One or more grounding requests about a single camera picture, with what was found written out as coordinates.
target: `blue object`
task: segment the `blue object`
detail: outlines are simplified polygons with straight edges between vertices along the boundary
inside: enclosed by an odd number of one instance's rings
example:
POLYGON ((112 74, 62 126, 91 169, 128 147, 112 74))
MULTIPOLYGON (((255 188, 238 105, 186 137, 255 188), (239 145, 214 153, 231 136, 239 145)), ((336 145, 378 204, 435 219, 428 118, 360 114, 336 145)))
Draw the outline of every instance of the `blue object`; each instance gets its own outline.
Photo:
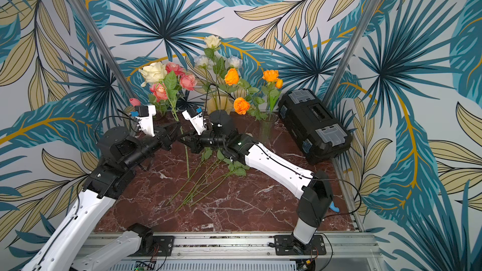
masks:
POLYGON ((333 210, 334 212, 340 212, 340 209, 337 208, 333 202, 330 204, 330 209, 333 210))

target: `white rose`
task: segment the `white rose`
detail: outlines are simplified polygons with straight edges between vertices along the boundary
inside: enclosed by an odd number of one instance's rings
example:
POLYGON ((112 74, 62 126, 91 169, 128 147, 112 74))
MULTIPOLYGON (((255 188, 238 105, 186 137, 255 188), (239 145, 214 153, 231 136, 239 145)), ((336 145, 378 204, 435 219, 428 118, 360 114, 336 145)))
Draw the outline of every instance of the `white rose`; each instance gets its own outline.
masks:
POLYGON ((196 67, 204 68, 208 66, 213 66, 214 62, 205 55, 200 55, 199 57, 194 58, 194 64, 196 65, 196 67))
POLYGON ((238 57, 231 56, 225 61, 226 68, 239 69, 243 65, 243 60, 238 57))
POLYGON ((161 62, 155 62, 148 66, 144 66, 142 69, 139 69, 139 72, 141 72, 141 75, 146 80, 141 84, 141 87, 146 86, 147 83, 158 83, 167 75, 166 65, 162 64, 161 62))
POLYGON ((204 39, 204 42, 206 43, 206 45, 208 45, 209 48, 212 49, 215 49, 221 45, 221 39, 219 39, 219 37, 215 35, 210 35, 209 37, 206 37, 204 39))

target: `mounting plate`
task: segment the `mounting plate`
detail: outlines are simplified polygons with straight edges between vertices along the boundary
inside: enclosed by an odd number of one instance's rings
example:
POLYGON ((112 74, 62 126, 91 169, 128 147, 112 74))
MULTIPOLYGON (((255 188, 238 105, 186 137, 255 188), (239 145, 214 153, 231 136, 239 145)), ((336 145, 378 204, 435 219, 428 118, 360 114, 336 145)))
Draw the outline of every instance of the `mounting plate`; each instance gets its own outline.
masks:
MULTIPOLYGON (((276 255, 286 256, 286 255, 299 255, 292 247, 293 240, 291 235, 275 235, 274 244, 276 249, 276 255)), ((316 250, 318 250, 318 255, 326 255, 326 248, 321 235, 314 235, 311 239, 310 244, 311 249, 305 250, 304 255, 316 256, 316 250)))

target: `black toolbox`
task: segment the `black toolbox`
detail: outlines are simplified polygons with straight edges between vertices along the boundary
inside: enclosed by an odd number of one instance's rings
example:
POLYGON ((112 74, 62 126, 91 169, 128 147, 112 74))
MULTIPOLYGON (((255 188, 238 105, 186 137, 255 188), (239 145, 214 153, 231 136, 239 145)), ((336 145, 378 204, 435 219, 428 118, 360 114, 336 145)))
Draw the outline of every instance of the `black toolbox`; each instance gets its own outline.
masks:
POLYGON ((334 158, 350 148, 353 137, 308 89, 286 92, 279 102, 284 126, 309 164, 334 158))

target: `metal frame pole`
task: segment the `metal frame pole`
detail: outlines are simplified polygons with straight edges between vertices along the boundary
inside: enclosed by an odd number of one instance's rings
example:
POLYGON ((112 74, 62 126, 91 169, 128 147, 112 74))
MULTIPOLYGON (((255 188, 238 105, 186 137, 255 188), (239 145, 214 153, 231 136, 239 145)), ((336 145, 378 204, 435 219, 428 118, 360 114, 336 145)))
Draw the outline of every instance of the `metal frame pole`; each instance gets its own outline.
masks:
POLYGON ((332 76, 330 85, 323 97, 323 105, 328 106, 330 101, 333 98, 333 95, 340 84, 341 78, 343 77, 343 73, 345 72, 346 67, 348 66, 348 62, 350 58, 353 56, 353 52, 355 51, 355 47, 358 45, 358 42, 362 38, 368 23, 370 23, 370 19, 372 18, 373 14, 377 10, 377 6, 380 0, 368 0, 363 14, 358 20, 357 26, 353 35, 351 36, 350 40, 348 41, 348 46, 346 47, 345 53, 340 59, 340 63, 338 64, 334 74, 332 76))
POLYGON ((94 42, 95 46, 97 46, 97 49, 100 51, 100 54, 104 57, 105 62, 109 66, 112 73, 115 75, 119 85, 122 87, 125 94, 129 98, 135 98, 136 96, 132 92, 132 89, 129 86, 129 83, 127 82, 127 80, 125 79, 125 76, 122 73, 119 65, 117 64, 116 59, 112 55, 112 52, 110 51, 109 46, 107 45, 104 38, 100 34, 99 28, 93 21, 92 16, 90 15, 90 12, 85 7, 85 3, 83 3, 82 0, 67 0, 67 1, 70 3, 70 5, 72 6, 72 9, 75 11, 77 16, 80 18, 82 24, 85 26, 85 29, 89 33, 92 41, 94 42))

